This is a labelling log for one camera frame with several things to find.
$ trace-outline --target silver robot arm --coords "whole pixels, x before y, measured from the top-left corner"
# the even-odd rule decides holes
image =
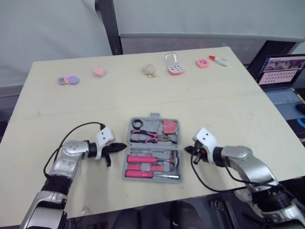
[[[298,220],[305,227],[305,217],[300,209],[281,191],[269,167],[257,159],[251,149],[245,146],[221,147],[205,128],[202,128],[193,140],[194,150],[199,152],[194,163],[197,164],[202,159],[210,164],[231,167],[237,171],[245,181],[252,195],[252,204],[259,209],[260,216],[273,224]]]
[[[64,211],[70,186],[81,159],[95,157],[99,160],[102,149],[114,140],[111,130],[104,127],[95,143],[68,141],[62,145],[60,157],[53,164],[41,191],[34,198],[20,229],[63,229],[67,213]]]

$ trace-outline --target black metal frame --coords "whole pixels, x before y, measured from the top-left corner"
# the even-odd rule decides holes
[[[115,18],[113,0],[97,0],[113,55],[122,55],[122,44]]]

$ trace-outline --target white curtain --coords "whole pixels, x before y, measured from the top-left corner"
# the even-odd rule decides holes
[[[22,85],[33,61],[111,55],[94,2],[0,0],[0,88]]]

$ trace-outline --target white table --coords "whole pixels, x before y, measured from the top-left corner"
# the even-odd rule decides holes
[[[250,147],[279,180],[305,175],[303,146],[229,48],[178,54],[186,69],[178,76],[166,71],[163,53],[34,63],[0,145],[0,226],[20,224],[45,181],[42,168],[49,155],[69,130],[89,121],[105,123],[117,142],[126,143],[132,117],[158,112],[180,121],[180,149],[192,144],[193,135],[204,126],[222,145]],[[225,57],[231,65],[211,62],[209,68],[199,69],[194,61],[209,54]],[[120,61],[122,68],[116,65]],[[147,63],[157,67],[159,78],[142,75],[140,68]],[[104,78],[91,76],[96,65],[107,69]],[[75,86],[56,83],[59,76],[70,74],[81,82]],[[97,131],[97,126],[86,126],[70,139],[92,141]],[[68,195],[69,217],[212,193],[195,177],[187,153],[180,184],[123,180],[124,154],[111,155],[109,168],[103,159],[82,161]],[[197,170],[216,189],[241,185],[223,168],[202,162]]]

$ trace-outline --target screwdriver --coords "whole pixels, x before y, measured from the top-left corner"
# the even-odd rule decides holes
[[[127,162],[129,163],[157,163],[158,161],[174,163],[172,159],[161,159],[153,156],[127,156]]]
[[[167,177],[167,178],[179,179],[179,176],[176,175],[160,175],[160,174],[154,174],[152,172],[144,172],[137,170],[127,170],[125,176],[135,177],[135,178]]]

